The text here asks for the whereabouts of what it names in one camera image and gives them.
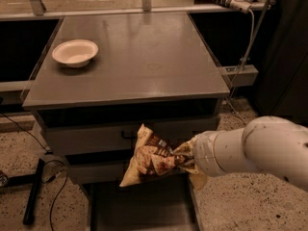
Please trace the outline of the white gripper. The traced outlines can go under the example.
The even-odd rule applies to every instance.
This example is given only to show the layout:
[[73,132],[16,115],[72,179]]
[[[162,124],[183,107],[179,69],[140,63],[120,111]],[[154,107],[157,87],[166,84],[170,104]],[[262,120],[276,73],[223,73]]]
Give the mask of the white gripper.
[[[212,177],[228,173],[248,172],[247,160],[242,145],[243,129],[232,131],[206,131],[173,150],[176,156],[194,160],[197,166]],[[207,183],[205,174],[190,174],[195,190],[201,190]]]

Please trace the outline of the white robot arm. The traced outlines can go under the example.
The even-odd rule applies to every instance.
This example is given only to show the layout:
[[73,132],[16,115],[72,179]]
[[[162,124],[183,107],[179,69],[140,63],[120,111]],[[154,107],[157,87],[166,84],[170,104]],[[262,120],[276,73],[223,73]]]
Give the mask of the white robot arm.
[[203,132],[174,153],[191,157],[208,176],[269,173],[308,191],[308,128],[281,117],[261,116],[241,129]]

